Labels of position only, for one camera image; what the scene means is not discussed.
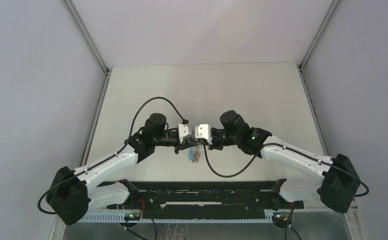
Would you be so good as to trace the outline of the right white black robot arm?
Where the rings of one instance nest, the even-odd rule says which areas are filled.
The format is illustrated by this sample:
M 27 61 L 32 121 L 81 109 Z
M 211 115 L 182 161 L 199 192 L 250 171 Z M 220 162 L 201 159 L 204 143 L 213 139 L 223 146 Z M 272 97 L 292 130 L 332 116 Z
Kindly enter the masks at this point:
M 271 203 L 284 208 L 290 202 L 320 200 L 331 210 L 345 214 L 363 185 L 351 160 L 339 153 L 336 157 L 319 155 L 289 144 L 271 132 L 250 127 L 234 110 L 220 116 L 222 128 L 208 124 L 195 127 L 195 137 L 210 150 L 237 146 L 253 159 L 275 161 L 309 177 L 309 180 L 286 179 L 271 194 Z

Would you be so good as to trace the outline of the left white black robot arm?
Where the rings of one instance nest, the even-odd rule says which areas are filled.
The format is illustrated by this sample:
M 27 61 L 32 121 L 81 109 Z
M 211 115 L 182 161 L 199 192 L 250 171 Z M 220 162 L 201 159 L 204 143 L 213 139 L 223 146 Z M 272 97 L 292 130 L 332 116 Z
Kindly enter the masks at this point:
M 54 214 L 66 225 L 73 225 L 90 210 L 113 204 L 122 204 L 127 209 L 135 207 L 139 196 L 128 181 L 101 184 L 119 171 L 148 158 L 156 147 L 174 147 L 178 153 L 196 144 L 197 126 L 180 123 L 176 129 L 166 129 L 166 125 L 167 118 L 163 114 L 153 113 L 122 148 L 75 169 L 60 168 L 44 195 Z

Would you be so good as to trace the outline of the left circuit board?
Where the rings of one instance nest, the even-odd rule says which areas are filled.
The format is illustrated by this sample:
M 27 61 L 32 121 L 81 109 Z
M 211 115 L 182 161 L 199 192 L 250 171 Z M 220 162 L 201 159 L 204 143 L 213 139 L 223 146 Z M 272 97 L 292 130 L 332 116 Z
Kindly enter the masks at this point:
M 125 213 L 124 215 L 124 222 L 129 222 L 129 221 L 139 221 L 141 219 L 142 215 L 137 212 L 130 212 L 130 213 Z

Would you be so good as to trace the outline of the large keyring with key tags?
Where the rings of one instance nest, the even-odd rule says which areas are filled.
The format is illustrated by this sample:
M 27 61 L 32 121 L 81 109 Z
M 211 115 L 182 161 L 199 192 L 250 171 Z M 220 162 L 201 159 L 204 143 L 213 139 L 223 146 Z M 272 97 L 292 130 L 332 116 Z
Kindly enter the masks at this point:
M 188 149 L 188 159 L 193 164 L 196 164 L 199 162 L 199 160 L 201 158 L 201 154 L 202 154 L 202 149 L 203 149 L 203 146 L 201 144 L 197 145 L 197 146 L 190 147 Z

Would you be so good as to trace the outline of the right circuit board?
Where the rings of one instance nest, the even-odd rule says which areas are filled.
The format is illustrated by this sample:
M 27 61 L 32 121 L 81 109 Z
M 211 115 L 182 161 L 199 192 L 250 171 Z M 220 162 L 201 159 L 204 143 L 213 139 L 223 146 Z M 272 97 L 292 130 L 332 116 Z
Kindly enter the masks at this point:
M 277 228 L 284 229 L 292 223 L 292 216 L 289 213 L 276 213 L 272 216 L 272 224 Z

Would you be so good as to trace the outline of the right aluminium frame post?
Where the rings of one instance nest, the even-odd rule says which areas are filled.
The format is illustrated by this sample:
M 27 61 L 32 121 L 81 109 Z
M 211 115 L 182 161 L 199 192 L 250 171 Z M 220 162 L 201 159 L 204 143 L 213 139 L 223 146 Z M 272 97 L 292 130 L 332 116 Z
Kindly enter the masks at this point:
M 318 138 L 319 138 L 319 141 L 320 141 L 320 144 L 322 147 L 322 151 L 326 155 L 331 155 L 331 148 L 330 148 L 330 145 L 327 141 L 326 134 L 325 134 L 325 131 L 324 131 L 323 126 L 322 126 L 322 121 L 321 121 L 321 118 L 319 115 L 316 101 L 314 100 L 313 91 L 311 90 L 309 81 L 307 79 L 306 70 L 307 70 L 308 63 L 310 62 L 310 60 L 314 54 L 314 51 L 318 47 L 322 37 L 325 34 L 326 29 L 330 25 L 332 18 L 334 17 L 337 9 L 339 8 L 340 3 L 342 3 L 342 2 L 343 2 L 342 0 L 332 0 L 331 1 L 331 4 L 329 5 L 329 7 L 324 15 L 324 18 L 322 19 L 316 33 L 314 34 L 314 37 L 313 37 L 310 45 L 308 46 L 300 64 L 297 65 L 297 70 L 298 70 L 298 73 L 299 73 L 299 76 L 301 79 L 301 83 L 302 83 L 303 90 L 304 90 L 304 93 L 305 93 L 306 98 L 307 98 L 307 102 L 308 102 L 311 114 L 312 114 L 313 122 L 314 122 L 316 130 L 317 130 L 317 134 L 318 134 Z

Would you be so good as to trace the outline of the left aluminium frame post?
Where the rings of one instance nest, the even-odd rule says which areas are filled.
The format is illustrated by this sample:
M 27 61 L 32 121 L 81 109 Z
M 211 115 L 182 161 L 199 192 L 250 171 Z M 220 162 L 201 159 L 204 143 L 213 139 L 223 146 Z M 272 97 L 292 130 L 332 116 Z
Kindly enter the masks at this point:
M 84 145 L 82 148 L 82 153 L 79 161 L 79 166 L 83 166 L 88 162 L 92 142 L 95 135 L 96 126 L 98 123 L 99 115 L 101 112 L 102 104 L 104 101 L 105 93 L 107 90 L 107 86 L 109 83 L 109 68 L 106 65 L 106 62 L 104 61 L 103 57 L 101 56 L 101 53 L 95 44 L 95 41 L 91 34 L 89 33 L 88 28 L 86 27 L 83 18 L 81 17 L 75 3 L 72 0 L 62 0 L 61 1 L 64 8 L 68 12 L 71 20 L 74 23 L 74 26 L 78 30 L 79 34 L 81 35 L 82 40 L 84 41 L 87 49 L 91 53 L 93 59 L 97 63 L 97 65 L 100 68 L 100 71 L 102 73 L 102 78 L 100 80 L 100 87 L 98 90 L 98 94 L 95 98 L 95 104 L 92 116 L 90 118 L 90 122 L 88 125 L 88 130 L 85 136 Z

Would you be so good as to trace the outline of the circuit board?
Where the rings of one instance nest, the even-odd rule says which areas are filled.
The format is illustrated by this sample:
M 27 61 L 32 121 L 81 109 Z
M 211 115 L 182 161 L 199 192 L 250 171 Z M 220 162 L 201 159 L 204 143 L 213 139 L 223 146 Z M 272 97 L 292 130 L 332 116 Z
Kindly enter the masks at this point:
M 142 215 L 137 212 L 130 212 L 130 213 L 125 213 L 124 215 L 124 222 L 129 222 L 129 221 L 139 221 L 141 219 Z
M 272 224 L 277 228 L 284 229 L 292 223 L 292 216 L 289 213 L 276 213 L 272 216 Z

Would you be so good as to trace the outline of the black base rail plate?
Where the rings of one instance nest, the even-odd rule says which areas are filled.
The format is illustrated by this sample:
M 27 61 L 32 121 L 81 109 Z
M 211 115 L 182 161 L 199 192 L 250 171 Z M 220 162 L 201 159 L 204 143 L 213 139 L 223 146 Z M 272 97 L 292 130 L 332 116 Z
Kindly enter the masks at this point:
M 265 181 L 133 181 L 137 192 L 124 203 L 147 217 L 218 218 L 258 217 L 263 211 L 301 210 L 277 188 L 280 180 Z

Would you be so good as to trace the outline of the aluminium frame post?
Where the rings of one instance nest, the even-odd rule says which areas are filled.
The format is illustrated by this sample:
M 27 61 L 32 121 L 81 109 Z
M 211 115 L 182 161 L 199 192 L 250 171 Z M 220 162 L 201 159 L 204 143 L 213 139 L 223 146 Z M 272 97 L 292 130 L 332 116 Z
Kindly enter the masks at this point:
M 96 126 L 98 123 L 99 115 L 101 112 L 102 104 L 104 101 L 105 93 L 107 90 L 107 86 L 109 83 L 109 68 L 106 65 L 106 62 L 104 61 L 103 57 L 101 56 L 101 53 L 95 44 L 95 41 L 91 34 L 89 33 L 88 28 L 86 27 L 83 18 L 81 17 L 75 3 L 72 0 L 62 0 L 61 1 L 64 8 L 68 12 L 71 20 L 74 23 L 74 26 L 78 30 L 79 34 L 81 35 L 82 40 L 84 41 L 87 49 L 91 53 L 93 59 L 97 63 L 97 65 L 100 68 L 100 71 L 102 73 L 102 78 L 100 80 L 100 87 L 98 90 L 98 94 L 95 98 L 95 104 L 92 116 L 90 118 L 90 122 L 88 125 L 88 130 L 85 136 L 84 145 L 82 148 L 82 153 L 79 161 L 79 166 L 83 166 L 88 162 L 92 142 L 95 135 Z
M 331 1 L 331 4 L 329 5 L 329 7 L 324 15 L 324 18 L 322 19 L 316 33 L 314 34 L 314 37 L 313 37 L 310 45 L 308 46 L 300 64 L 297 65 L 297 70 L 298 70 L 298 73 L 299 73 L 299 76 L 301 79 L 301 83 L 302 83 L 303 90 L 304 90 L 304 93 L 305 93 L 306 98 L 307 98 L 307 102 L 308 102 L 311 114 L 312 114 L 313 122 L 314 122 L 316 130 L 317 130 L 317 134 L 318 134 L 318 138 L 319 138 L 319 141 L 320 141 L 320 144 L 322 147 L 322 151 L 326 155 L 331 155 L 331 148 L 330 148 L 330 145 L 327 141 L 326 134 L 325 134 L 325 131 L 324 131 L 323 126 L 322 126 L 322 121 L 321 121 L 321 118 L 319 115 L 316 101 L 314 100 L 313 91 L 311 90 L 309 81 L 307 79 L 306 70 L 307 70 L 308 63 L 310 62 L 310 60 L 314 54 L 314 51 L 318 47 L 322 37 L 325 34 L 326 29 L 330 25 L 332 18 L 334 17 L 337 9 L 339 8 L 340 3 L 342 3 L 342 2 L 343 2 L 342 0 L 332 0 Z

